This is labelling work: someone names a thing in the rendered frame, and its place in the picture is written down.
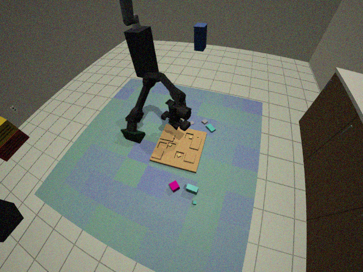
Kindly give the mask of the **magenta cube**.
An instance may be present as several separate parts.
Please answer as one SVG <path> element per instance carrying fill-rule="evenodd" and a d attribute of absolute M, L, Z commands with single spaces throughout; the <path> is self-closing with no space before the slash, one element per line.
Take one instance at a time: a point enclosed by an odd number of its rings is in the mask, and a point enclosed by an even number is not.
<path fill-rule="evenodd" d="M 169 184 L 170 188 L 172 189 L 173 192 L 177 191 L 180 189 L 178 183 L 176 181 L 173 181 Z"/>

